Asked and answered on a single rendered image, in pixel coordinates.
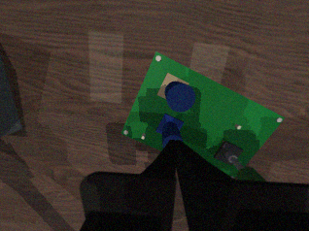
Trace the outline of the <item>green circuit board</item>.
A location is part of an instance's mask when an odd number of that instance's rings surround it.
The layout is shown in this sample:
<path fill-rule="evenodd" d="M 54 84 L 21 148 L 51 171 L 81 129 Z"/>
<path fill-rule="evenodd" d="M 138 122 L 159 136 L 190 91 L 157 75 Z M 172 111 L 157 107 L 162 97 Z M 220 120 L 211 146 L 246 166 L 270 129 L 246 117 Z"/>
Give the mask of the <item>green circuit board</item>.
<path fill-rule="evenodd" d="M 158 150 L 181 140 L 233 179 L 267 182 L 244 167 L 284 119 L 156 51 L 121 134 Z"/>

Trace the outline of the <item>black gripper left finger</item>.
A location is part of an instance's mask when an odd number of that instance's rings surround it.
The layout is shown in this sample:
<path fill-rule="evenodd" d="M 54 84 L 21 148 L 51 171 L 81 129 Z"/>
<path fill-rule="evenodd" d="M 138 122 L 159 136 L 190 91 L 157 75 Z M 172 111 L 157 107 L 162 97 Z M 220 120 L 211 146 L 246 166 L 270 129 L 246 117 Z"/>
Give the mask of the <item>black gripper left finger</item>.
<path fill-rule="evenodd" d="M 81 181 L 85 211 L 153 215 L 161 231 L 172 231 L 176 194 L 177 145 L 170 140 L 155 161 L 141 174 L 95 172 Z"/>

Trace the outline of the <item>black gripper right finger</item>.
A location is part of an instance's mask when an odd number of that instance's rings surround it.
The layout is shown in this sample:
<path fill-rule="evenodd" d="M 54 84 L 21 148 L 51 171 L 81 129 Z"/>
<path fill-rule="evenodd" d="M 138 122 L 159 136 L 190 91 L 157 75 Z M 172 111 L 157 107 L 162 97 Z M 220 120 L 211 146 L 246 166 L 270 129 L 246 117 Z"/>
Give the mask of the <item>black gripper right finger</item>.
<path fill-rule="evenodd" d="M 181 140 L 175 142 L 189 231 L 231 231 L 243 209 L 309 213 L 309 184 L 237 181 Z"/>

